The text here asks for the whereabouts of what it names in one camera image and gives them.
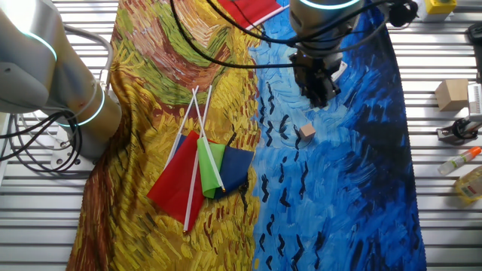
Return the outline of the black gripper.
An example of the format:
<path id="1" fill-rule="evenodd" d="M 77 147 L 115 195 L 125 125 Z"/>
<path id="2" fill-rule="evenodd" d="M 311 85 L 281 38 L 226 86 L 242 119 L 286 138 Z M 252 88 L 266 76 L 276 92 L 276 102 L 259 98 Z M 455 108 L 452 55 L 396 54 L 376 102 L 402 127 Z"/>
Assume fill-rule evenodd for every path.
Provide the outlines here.
<path id="1" fill-rule="evenodd" d="M 310 100 L 312 108 L 324 108 L 328 102 L 340 93 L 333 75 L 340 70 L 341 54 L 315 58 L 296 52 L 289 60 L 294 65 L 294 79 L 300 87 L 300 92 Z"/>

